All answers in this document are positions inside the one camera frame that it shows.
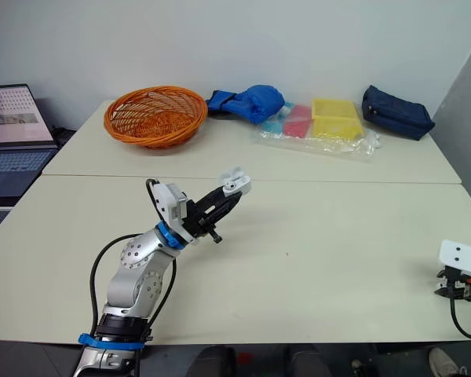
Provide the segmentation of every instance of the red item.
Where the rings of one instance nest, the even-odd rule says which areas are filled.
[[[311,126],[311,122],[311,108],[296,104],[284,123],[283,133],[303,139]]]
[[[248,352],[239,352],[237,354],[238,365],[249,365],[253,363],[253,354]]]

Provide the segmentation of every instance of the blue bag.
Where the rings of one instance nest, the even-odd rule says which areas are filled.
[[[401,100],[370,85],[363,95],[363,117],[387,130],[420,140],[433,127],[424,105]]]
[[[215,90],[206,103],[210,112],[231,112],[258,124],[276,114],[284,98],[272,86],[255,85],[239,94]]]

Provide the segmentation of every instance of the laptop screen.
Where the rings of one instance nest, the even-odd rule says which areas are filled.
[[[0,145],[52,144],[53,137],[28,86],[0,86]]]

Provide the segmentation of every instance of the white wall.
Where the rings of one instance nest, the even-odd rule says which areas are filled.
[[[0,83],[61,126],[158,84],[360,101],[373,83],[431,115],[471,52],[471,0],[0,0]]]

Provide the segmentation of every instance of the white table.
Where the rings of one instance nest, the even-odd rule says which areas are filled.
[[[105,101],[44,169],[44,174],[217,178],[233,166],[254,180],[460,183],[433,139],[381,135],[368,161],[315,155],[255,142],[254,126],[207,119],[186,144],[165,151],[126,145],[103,127]]]
[[[193,199],[217,184],[163,181]],[[143,178],[40,177],[0,227],[0,339],[75,342],[99,250],[157,220]],[[155,344],[462,338],[433,294],[441,240],[471,244],[460,185],[255,181],[217,231],[178,258]],[[100,265],[100,307],[121,246]],[[471,303],[457,307],[471,332]]]

